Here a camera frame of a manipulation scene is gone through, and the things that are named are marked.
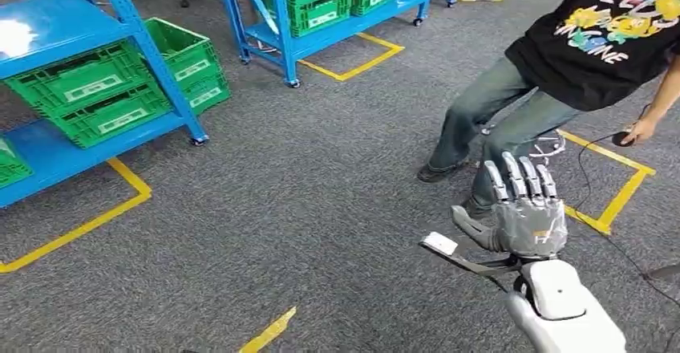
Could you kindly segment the person's left hand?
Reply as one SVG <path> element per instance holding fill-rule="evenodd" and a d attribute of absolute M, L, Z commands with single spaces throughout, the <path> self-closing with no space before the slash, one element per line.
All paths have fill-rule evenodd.
<path fill-rule="evenodd" d="M 655 117 L 643 117 L 625 130 L 626 136 L 621 139 L 622 146 L 644 141 L 650 138 L 658 125 L 659 119 Z"/>

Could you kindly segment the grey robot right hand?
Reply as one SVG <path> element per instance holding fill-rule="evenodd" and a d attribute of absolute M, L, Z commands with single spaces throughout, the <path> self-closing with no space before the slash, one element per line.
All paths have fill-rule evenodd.
<path fill-rule="evenodd" d="M 508 176 L 503 178 L 494 161 L 484 167 L 492 182 L 496 203 L 492 213 L 498 224 L 481 225 L 463 206 L 451 207 L 454 224 L 478 246 L 492 252 L 508 252 L 519 258 L 554 258 L 568 238 L 565 205 L 549 170 L 529 158 L 503 152 Z M 508 180 L 511 190 L 504 183 Z"/>

